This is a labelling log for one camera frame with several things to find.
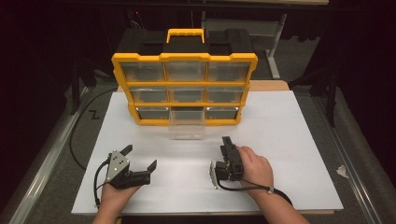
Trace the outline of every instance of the forearm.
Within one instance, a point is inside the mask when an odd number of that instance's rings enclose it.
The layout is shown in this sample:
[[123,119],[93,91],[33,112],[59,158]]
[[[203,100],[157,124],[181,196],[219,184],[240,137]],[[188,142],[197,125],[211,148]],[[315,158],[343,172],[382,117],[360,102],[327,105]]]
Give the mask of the forearm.
[[120,212],[101,205],[92,224],[115,224]]
[[256,196],[254,201],[270,224],[309,223],[291,204],[277,194],[264,192]]

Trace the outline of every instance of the finger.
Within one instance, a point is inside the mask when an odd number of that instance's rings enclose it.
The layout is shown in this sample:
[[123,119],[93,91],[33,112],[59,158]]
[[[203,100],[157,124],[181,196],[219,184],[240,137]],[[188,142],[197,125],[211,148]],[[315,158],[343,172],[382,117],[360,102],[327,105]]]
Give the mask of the finger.
[[258,156],[256,155],[256,153],[254,153],[253,149],[251,149],[250,147],[245,147],[243,146],[242,149],[244,149],[246,151],[246,153],[248,154],[249,158],[251,161],[257,161]]
[[245,165],[251,163],[248,153],[242,147],[237,147],[237,149],[239,150],[239,155],[241,156],[242,163]]
[[120,194],[124,195],[124,197],[131,198],[140,188],[141,186],[132,187],[128,189],[121,189]]
[[260,160],[265,161],[267,163],[269,163],[269,161],[267,160],[267,158],[265,158],[264,156],[259,156]]

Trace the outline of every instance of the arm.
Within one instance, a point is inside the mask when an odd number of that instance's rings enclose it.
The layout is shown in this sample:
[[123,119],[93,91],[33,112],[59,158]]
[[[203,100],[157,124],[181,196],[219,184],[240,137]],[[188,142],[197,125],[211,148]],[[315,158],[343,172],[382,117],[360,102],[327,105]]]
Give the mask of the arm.
[[93,224],[116,223],[122,209],[139,189],[140,186],[128,189],[115,189],[109,184],[104,184],[101,203]]
[[[274,186],[274,176],[271,164],[263,156],[258,156],[250,147],[239,147],[242,163],[244,164],[244,179],[247,181],[267,186]],[[246,181],[241,180],[243,187],[251,187]],[[259,206],[262,214],[271,224],[276,223],[308,223],[291,204],[277,194],[269,194],[263,189],[251,189],[248,195]]]

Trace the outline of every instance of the hand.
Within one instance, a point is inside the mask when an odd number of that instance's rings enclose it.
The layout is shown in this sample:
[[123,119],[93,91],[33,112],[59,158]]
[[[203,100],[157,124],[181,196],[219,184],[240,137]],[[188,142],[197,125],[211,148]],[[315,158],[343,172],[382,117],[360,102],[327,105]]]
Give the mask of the hand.
[[[263,156],[258,156],[250,147],[237,147],[242,163],[244,164],[243,179],[252,183],[266,187],[274,186],[274,175],[270,162]],[[242,187],[253,187],[254,185],[241,180]],[[256,200],[262,193],[267,194],[266,190],[252,189],[247,193]]]
[[140,187],[115,189],[110,184],[104,184],[99,211],[93,223],[115,223],[122,209]]

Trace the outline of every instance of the dark background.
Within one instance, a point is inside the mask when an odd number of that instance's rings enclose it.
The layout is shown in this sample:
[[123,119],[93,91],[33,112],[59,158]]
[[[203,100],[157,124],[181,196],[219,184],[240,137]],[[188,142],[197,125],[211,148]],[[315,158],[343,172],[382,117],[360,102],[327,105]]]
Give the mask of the dark background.
[[[331,58],[343,59],[338,61],[338,86],[395,184],[391,171],[396,138],[396,7],[390,1],[357,0],[331,1],[329,7],[361,7],[367,13],[290,13],[281,37],[297,35],[301,41],[321,37],[307,73]],[[207,13],[254,20],[278,16],[224,10]],[[200,26],[200,14],[193,11],[194,27]],[[0,3],[0,92],[6,96],[0,109],[0,170],[5,180],[1,210],[64,111],[64,91],[71,83],[73,64],[81,62],[112,75],[111,56],[123,30],[136,27],[131,21],[148,30],[191,27],[191,13],[175,8],[69,7],[50,1]]]

